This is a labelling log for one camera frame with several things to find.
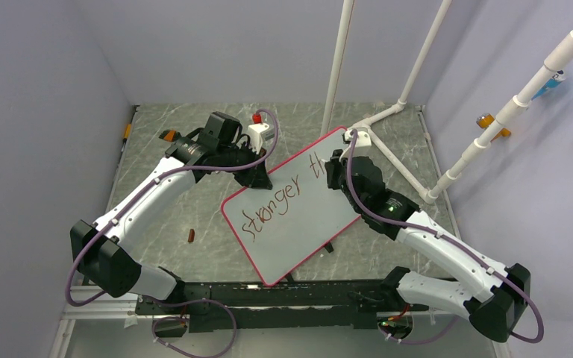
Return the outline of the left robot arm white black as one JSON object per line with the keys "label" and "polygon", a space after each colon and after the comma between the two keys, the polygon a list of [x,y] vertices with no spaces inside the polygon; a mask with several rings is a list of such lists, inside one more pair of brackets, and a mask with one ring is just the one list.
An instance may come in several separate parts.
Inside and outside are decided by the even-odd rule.
{"label": "left robot arm white black", "polygon": [[80,273],[102,295],[147,296],[165,313],[183,306],[185,282],[170,270],[141,263],[131,251],[155,219],[206,175],[229,172],[244,188],[272,188],[265,162],[275,149],[263,145],[267,140],[278,143],[279,121],[265,109],[252,119],[244,128],[233,116],[215,111],[205,126],[186,135],[175,130],[159,135],[170,146],[148,177],[93,223],[80,220],[70,229],[73,264],[64,291],[70,305],[81,307],[98,298],[76,301],[71,296],[72,281]]}

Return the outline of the red framed whiteboard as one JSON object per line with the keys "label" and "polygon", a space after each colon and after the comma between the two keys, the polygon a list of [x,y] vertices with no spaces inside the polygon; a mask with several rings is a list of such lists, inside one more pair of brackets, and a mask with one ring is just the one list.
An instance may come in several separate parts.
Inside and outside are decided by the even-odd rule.
{"label": "red framed whiteboard", "polygon": [[221,213],[260,281],[274,286],[353,224],[344,194],[329,189],[325,162],[343,150],[338,127],[269,171],[271,189],[241,189]]}

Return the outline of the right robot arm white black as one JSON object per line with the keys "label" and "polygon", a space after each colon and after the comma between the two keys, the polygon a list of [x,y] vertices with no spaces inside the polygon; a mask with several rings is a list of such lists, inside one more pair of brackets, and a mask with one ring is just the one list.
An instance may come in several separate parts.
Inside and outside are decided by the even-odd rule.
{"label": "right robot arm white black", "polygon": [[388,189],[368,157],[344,157],[337,149],[325,163],[329,189],[339,190],[373,231],[424,254],[452,277],[425,277],[395,267],[381,282],[381,299],[391,310],[408,304],[437,308],[467,320],[495,342],[515,336],[530,306],[530,271],[506,266],[479,253],[432,219],[406,196]]}

